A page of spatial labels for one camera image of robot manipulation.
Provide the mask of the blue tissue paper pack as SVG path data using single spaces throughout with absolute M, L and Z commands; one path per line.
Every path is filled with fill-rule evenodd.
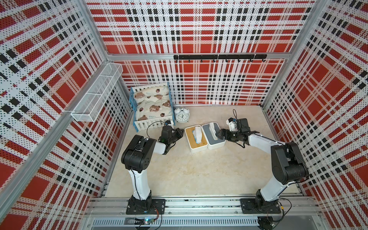
M 202 143 L 202 129 L 200 126 L 195 126 L 192 131 L 196 144 Z

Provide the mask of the yellow tissue paper pack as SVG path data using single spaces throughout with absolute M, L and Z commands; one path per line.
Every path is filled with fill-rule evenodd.
M 218 140 L 218 137 L 216 136 L 217 132 L 215 130 L 215 124 L 214 124 L 214 122 L 209 123 L 209 130 L 210 130 L 210 133 L 212 135 L 212 138 L 214 140 Z

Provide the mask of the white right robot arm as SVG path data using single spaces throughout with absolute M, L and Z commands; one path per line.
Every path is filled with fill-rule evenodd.
M 243 148 L 248 145 L 270 154 L 272 177 L 256 192 L 255 198 L 240 200 L 244 214 L 280 214 L 280 195 L 286 188 L 309 175 L 296 143 L 276 141 L 258 131 L 251 131 L 246 118 L 236 119 L 235 129 L 220 129 L 216 132 L 216 137 L 236 144 L 241 141 Z

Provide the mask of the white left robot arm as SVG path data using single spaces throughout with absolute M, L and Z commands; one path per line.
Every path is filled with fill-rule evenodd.
M 184 136 L 184 130 L 174 129 L 170 125 L 162 128 L 158 140 L 135 135 L 121 157 L 132 180 L 133 195 L 128 200 L 127 215 L 162 215 L 165 211 L 165 199 L 153 199 L 148 183 L 147 168 L 153 154 L 166 155 Z

